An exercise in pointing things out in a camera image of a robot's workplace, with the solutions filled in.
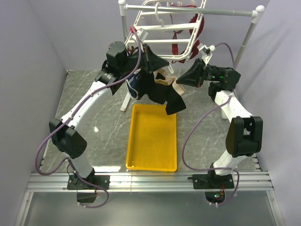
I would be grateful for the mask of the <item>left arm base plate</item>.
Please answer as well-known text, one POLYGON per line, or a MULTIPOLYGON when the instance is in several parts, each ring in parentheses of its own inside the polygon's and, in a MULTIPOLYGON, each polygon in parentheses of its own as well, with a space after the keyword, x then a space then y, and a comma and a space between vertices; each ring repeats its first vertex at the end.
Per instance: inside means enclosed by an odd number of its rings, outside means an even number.
POLYGON ((96 200, 96 186, 100 186, 105 190, 109 189, 109 175, 92 175, 84 179, 79 179, 76 174, 69 175, 67 190, 77 191, 77 201, 79 203, 93 203, 96 200))

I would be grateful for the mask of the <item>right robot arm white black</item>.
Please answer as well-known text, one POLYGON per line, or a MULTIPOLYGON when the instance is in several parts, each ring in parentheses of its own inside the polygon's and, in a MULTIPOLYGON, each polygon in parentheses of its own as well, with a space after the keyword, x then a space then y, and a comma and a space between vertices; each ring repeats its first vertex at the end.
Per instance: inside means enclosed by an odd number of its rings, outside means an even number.
POLYGON ((198 58, 177 81, 197 88, 209 81, 208 95, 221 110, 222 117, 230 122, 224 153, 210 165, 206 174, 190 177, 195 189, 234 188, 233 169, 261 150, 263 120, 249 113, 234 94, 240 77, 240 73, 231 67, 209 65, 198 58))

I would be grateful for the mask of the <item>white clip hanger frame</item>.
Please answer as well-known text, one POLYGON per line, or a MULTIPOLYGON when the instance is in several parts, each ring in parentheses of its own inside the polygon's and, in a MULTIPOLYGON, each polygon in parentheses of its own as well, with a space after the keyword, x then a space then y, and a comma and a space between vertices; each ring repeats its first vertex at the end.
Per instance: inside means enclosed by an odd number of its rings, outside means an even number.
POLYGON ((136 29, 143 28, 148 32, 145 43, 149 44, 160 57, 172 61, 184 59, 187 57, 190 48, 188 42, 192 45, 193 37, 190 37, 189 29, 198 28, 199 22, 189 24, 194 12, 188 12, 187 9, 205 9, 205 0, 145 0, 137 10, 137 17, 134 21, 136 29), (190 5, 195 3, 197 8, 171 7, 174 3, 177 5, 190 5), (172 40, 173 31, 184 30, 178 35, 178 40, 172 40), (172 43, 179 43, 179 53, 187 50, 187 53, 175 56, 172 54, 172 43))

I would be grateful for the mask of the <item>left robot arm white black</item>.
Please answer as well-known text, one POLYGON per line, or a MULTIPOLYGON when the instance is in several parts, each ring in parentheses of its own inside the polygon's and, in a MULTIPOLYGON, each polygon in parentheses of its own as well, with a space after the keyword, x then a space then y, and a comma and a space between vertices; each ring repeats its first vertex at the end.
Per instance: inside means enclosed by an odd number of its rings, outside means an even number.
POLYGON ((152 73, 168 65, 169 62, 154 54, 146 43, 128 50, 123 42, 113 42, 101 71, 86 94, 61 119, 53 118, 49 122, 52 143, 70 161, 75 171, 74 181, 82 188, 98 185, 95 170, 84 154, 87 142, 83 137, 83 130, 98 106, 117 92, 126 76, 133 76, 139 70, 152 73))

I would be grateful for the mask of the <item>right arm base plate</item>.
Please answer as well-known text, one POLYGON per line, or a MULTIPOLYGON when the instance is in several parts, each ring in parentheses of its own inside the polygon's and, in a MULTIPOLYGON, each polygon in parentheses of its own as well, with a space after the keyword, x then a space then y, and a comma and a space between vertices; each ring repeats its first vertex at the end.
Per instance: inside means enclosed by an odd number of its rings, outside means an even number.
POLYGON ((195 190, 214 190, 213 192, 205 192, 205 198, 210 204, 223 203, 226 199, 225 190, 235 188, 231 174, 219 176, 215 174, 215 171, 209 171, 207 174, 193 174, 190 179, 195 190))

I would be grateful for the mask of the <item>black underwear beige waistband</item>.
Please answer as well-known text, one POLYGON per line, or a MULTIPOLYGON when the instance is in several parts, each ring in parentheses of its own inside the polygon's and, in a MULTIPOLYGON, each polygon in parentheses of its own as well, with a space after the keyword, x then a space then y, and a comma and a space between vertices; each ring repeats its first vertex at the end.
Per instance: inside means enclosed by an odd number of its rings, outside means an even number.
POLYGON ((158 104, 166 104, 166 113, 172 115, 186 109, 182 98, 185 89, 177 83, 177 78, 166 70, 159 69, 152 73, 139 72, 138 99, 144 95, 158 104))

